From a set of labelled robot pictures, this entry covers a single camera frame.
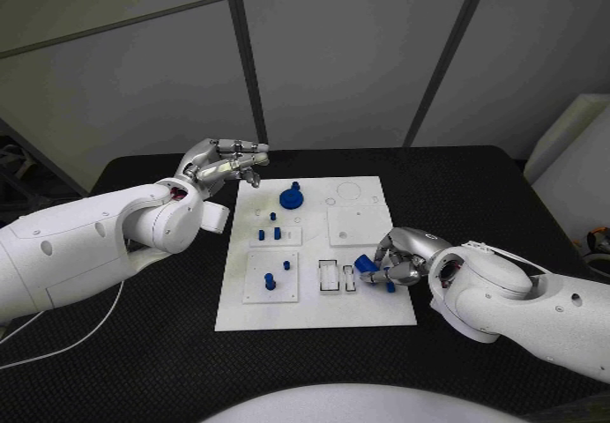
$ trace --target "white platform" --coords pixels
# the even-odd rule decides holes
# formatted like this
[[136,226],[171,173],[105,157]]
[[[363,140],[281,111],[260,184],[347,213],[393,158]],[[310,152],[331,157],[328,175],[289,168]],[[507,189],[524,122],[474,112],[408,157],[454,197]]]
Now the white platform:
[[[301,186],[304,203],[298,209],[285,210],[278,198],[281,192],[289,189],[292,181],[298,181]],[[351,209],[327,212],[328,208],[337,207]],[[275,221],[269,220],[271,212],[275,212]],[[333,234],[334,238],[334,235],[346,232],[346,236],[338,236],[335,239],[348,246],[331,247],[327,216],[330,214],[340,217],[351,212],[360,214],[335,222],[340,231]],[[275,246],[252,247],[255,244],[252,240],[258,240],[258,228],[276,226],[292,229],[299,226],[301,245],[285,246],[279,245],[282,244],[279,242]],[[390,215],[376,176],[262,180],[258,189],[240,182],[216,331],[415,325],[406,287],[396,286],[396,292],[387,293],[384,284],[373,286],[357,280],[356,292],[346,292],[343,266],[353,266],[361,254],[372,257],[374,244],[390,228]],[[265,234],[265,240],[272,240],[272,234]],[[273,291],[268,291],[263,287],[263,273],[279,272],[278,275],[284,276],[278,268],[284,256],[269,258],[269,270],[260,268],[258,265],[260,261],[256,261],[256,271],[252,269],[248,271],[250,255],[268,252],[281,253],[279,255],[297,253],[297,302],[269,303],[262,299],[263,303],[258,303],[258,300],[256,303],[243,303],[248,300],[245,297],[252,298],[252,293],[253,296],[268,297]],[[320,293],[320,260],[337,261],[340,283],[338,293],[334,295]],[[256,278],[260,279],[259,291],[256,291]]]

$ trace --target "blue object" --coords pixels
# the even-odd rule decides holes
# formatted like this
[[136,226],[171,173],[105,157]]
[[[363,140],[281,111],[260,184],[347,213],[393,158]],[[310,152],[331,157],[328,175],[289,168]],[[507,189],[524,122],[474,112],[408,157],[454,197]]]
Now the blue object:
[[272,280],[272,274],[266,273],[263,275],[263,287],[272,291],[275,289],[275,281]]
[[297,209],[302,204],[302,194],[298,182],[292,182],[292,187],[279,194],[279,205],[284,209]]
[[370,259],[363,254],[357,259],[356,262],[353,262],[353,265],[356,266],[356,269],[360,273],[364,273],[364,271],[377,271],[379,268],[374,265],[374,263],[370,261]]

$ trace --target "black tabletop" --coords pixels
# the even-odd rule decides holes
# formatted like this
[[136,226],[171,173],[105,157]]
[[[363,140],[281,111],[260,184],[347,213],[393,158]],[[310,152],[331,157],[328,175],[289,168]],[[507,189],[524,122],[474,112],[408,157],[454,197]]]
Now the black tabletop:
[[[116,159],[92,195],[171,176],[180,157]],[[271,152],[271,161],[258,169],[262,183],[377,175],[395,226],[425,229],[452,244],[483,241],[558,273],[591,277],[497,148],[285,151]],[[233,209],[236,192],[229,182],[211,201]],[[0,372],[1,421],[196,421],[250,397],[325,382],[406,386],[517,415],[607,389],[509,339],[484,345],[459,335],[429,309],[423,281],[410,288],[415,327],[216,333],[230,219],[223,235],[200,231],[185,252],[126,280],[106,323],[76,348]],[[40,316],[0,346],[0,364],[79,340],[115,294],[116,287]]]

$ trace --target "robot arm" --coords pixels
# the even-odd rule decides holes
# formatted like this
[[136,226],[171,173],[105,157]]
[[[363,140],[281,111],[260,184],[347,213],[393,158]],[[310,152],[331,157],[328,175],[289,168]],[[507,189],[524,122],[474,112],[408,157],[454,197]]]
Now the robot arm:
[[610,383],[610,286],[549,272],[529,277],[494,251],[519,257],[471,241],[436,250],[441,240],[422,231],[393,228],[389,236],[402,241],[387,246],[383,239],[379,248],[428,274],[431,306],[459,333],[483,343],[503,335],[542,360]]
[[[173,178],[59,205],[0,229],[0,322],[76,302],[181,252],[198,228],[222,232],[226,207],[203,202],[265,165],[266,145],[203,140]],[[128,251],[126,241],[142,248]]]

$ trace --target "robotic hand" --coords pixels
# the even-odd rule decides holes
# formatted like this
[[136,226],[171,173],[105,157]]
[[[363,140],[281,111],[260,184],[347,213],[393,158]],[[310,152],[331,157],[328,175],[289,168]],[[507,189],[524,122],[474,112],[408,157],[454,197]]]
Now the robotic hand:
[[[380,241],[377,268],[386,251],[393,267],[361,273],[364,282],[390,278],[408,286],[426,275],[431,307],[462,335],[481,343],[504,335],[539,359],[610,383],[610,286],[549,273],[485,244],[451,247],[408,227]],[[542,274],[529,277],[498,255]]]
[[[59,205],[0,229],[0,322],[83,300],[181,252],[198,228],[220,233],[229,209],[204,202],[226,180],[258,188],[268,145],[204,139],[175,175]],[[125,243],[142,248],[128,251]]]

